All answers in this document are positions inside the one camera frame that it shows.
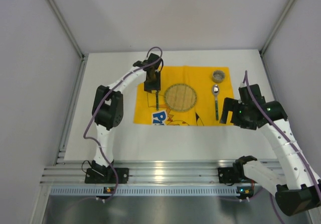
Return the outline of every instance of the metal spoon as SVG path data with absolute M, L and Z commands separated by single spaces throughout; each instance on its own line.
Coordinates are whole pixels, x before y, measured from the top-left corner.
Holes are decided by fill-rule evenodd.
M 219 95 L 220 89 L 219 86 L 217 84 L 215 84 L 212 87 L 212 94 L 214 95 L 214 99 L 215 99 L 215 114 L 216 114 L 216 120 L 219 120 L 219 104 L 217 102 L 218 98 L 217 96 Z

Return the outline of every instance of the round woven mat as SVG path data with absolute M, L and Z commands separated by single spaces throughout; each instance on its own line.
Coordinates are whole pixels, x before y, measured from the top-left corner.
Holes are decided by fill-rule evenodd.
M 195 106 L 197 96 L 193 88 L 187 84 L 178 83 L 165 91 L 164 99 L 170 109 L 185 112 Z

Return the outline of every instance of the robotic arm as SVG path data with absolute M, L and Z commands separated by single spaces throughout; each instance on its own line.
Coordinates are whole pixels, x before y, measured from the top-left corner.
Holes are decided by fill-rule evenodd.
M 111 89 L 113 91 L 95 115 L 97 140 L 100 146 L 97 145 L 96 155 L 90 165 L 91 168 L 87 169 L 85 183 L 116 183 L 113 171 L 102 154 L 110 163 L 113 162 L 114 127 L 117 127 L 123 118 L 123 96 L 142 82 L 145 91 L 159 91 L 161 89 L 161 72 L 158 71 L 158 68 L 161 63 L 163 60 L 159 56 L 150 53 L 144 61 L 135 62 L 130 71 L 113 84 L 108 87 L 101 85 L 97 88 L 92 109 L 93 116 L 104 97 Z M 115 169 L 119 176 L 119 183 L 126 183 L 129 169 Z
M 228 178 L 233 178 L 235 183 L 249 179 L 256 181 L 275 196 L 278 206 L 288 216 L 320 206 L 316 189 L 321 188 L 320 177 L 309 167 L 302 154 L 282 105 L 277 101 L 265 102 L 257 84 L 249 88 L 252 96 L 247 87 L 241 87 L 240 100 L 225 98 L 220 123 L 226 123 L 231 111 L 231 123 L 234 125 L 251 130 L 258 128 L 271 144 L 284 176 L 266 168 L 253 156 L 243 156 L 235 161 Z

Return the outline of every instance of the yellow placemat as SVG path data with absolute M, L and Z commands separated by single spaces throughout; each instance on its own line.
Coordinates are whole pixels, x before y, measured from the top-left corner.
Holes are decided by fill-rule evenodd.
M 212 74 L 215 70 L 225 72 L 225 79 L 219 83 L 219 118 L 222 114 L 224 98 L 234 98 L 228 67 L 164 67 L 161 73 L 161 91 L 158 93 L 159 110 L 156 110 L 156 95 L 144 91 L 144 84 L 137 88 L 134 123 L 145 125 L 178 126 L 218 126 L 223 125 L 215 118 L 215 102 L 212 94 Z M 197 95 L 194 107 L 188 111 L 174 111 L 164 100 L 165 91 L 174 84 L 184 83 L 193 88 Z

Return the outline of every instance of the white table surface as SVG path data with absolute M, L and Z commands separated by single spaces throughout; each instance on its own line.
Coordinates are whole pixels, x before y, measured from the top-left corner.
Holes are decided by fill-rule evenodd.
M 96 151 L 93 141 L 82 138 L 91 118 L 96 89 L 108 86 L 146 52 L 89 54 L 72 127 L 67 142 L 65 160 L 92 160 Z M 164 51 L 166 66 L 222 66 L 229 67 L 234 97 L 248 70 L 250 84 L 258 83 L 266 101 L 272 92 L 257 50 Z M 115 160 L 224 160 L 253 155 L 259 159 L 276 156 L 259 130 L 244 130 L 236 126 L 152 126 L 133 123 L 136 88 L 124 96 L 124 117 L 116 128 Z M 96 137 L 94 125 L 89 135 Z

